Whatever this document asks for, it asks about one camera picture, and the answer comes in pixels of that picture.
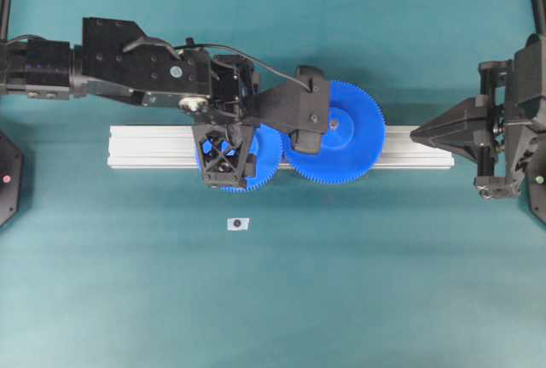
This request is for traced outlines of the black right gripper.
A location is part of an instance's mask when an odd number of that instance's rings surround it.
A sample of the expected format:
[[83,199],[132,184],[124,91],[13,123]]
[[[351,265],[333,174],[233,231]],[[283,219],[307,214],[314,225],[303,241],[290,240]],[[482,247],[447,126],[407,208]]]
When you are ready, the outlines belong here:
[[479,64],[479,75],[477,96],[414,129],[410,138],[476,163],[473,185],[482,198],[517,197],[545,133],[542,73],[515,61],[488,61]]

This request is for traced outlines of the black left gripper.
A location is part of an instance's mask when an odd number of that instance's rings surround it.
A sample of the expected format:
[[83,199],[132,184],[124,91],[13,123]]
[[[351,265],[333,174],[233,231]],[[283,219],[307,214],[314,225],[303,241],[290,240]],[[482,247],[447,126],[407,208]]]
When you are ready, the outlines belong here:
[[[86,17],[82,43],[73,47],[70,86],[75,97],[175,108],[198,122],[224,123],[247,113],[259,79],[253,64],[237,55],[176,50],[134,21]],[[245,189],[256,174],[257,157],[250,152],[256,128],[235,123],[191,129],[205,185]]]

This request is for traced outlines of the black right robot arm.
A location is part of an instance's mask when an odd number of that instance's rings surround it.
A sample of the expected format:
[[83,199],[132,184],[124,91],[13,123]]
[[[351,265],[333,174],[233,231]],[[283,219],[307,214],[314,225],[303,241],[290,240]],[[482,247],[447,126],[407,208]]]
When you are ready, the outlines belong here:
[[545,37],[532,34],[506,61],[479,64],[480,92],[410,133],[415,143],[477,164],[473,184],[485,199],[520,194],[545,139]]

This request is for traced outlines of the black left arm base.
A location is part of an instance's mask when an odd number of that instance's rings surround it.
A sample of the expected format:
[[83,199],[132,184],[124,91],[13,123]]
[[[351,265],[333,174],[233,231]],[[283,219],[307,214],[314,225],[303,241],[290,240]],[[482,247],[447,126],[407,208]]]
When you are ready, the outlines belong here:
[[17,213],[20,200],[24,155],[20,149],[1,132],[1,226],[6,225]]

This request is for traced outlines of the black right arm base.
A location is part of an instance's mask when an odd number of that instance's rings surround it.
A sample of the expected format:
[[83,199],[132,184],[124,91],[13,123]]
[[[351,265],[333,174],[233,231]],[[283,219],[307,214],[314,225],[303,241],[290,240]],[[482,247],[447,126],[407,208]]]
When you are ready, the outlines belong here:
[[545,225],[545,135],[538,138],[537,150],[526,168],[526,188],[530,213]]

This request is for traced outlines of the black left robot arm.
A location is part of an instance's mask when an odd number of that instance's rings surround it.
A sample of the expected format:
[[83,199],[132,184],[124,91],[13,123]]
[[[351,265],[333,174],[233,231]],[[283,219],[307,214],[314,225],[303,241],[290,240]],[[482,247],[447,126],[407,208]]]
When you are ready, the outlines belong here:
[[192,119],[202,181],[245,189],[258,173],[257,126],[248,99],[258,91],[242,55],[210,55],[147,35],[134,21],[87,17],[81,44],[35,35],[1,42],[1,92],[39,100],[97,96],[142,108],[175,108]]

